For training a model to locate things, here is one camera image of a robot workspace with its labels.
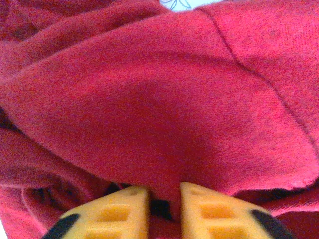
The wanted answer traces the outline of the floral tablecloth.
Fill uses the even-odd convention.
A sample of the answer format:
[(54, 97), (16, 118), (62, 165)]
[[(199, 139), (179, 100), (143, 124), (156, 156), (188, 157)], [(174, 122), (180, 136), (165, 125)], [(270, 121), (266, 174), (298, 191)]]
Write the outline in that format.
[(188, 11), (199, 6), (209, 5), (224, 0), (159, 0), (160, 3), (172, 11)]

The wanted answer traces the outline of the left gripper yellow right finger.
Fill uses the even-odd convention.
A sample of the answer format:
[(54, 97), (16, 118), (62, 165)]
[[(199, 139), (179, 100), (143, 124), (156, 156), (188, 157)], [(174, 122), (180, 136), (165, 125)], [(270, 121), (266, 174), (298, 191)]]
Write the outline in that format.
[(297, 239), (260, 206), (189, 182), (180, 190), (182, 239)]

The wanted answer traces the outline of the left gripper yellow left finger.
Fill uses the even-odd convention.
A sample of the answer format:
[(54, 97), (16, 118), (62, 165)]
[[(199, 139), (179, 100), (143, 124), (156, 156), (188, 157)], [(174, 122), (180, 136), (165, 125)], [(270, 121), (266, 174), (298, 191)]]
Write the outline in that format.
[(64, 213), (42, 239), (148, 239), (149, 191), (130, 186)]

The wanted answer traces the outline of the red t-shirt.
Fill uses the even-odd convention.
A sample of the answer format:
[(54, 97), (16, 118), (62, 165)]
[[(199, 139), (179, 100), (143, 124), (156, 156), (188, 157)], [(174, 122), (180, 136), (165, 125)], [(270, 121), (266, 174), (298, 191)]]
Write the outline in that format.
[(181, 182), (319, 239), (319, 0), (0, 0), (0, 220), (40, 239), (143, 185), (180, 239)]

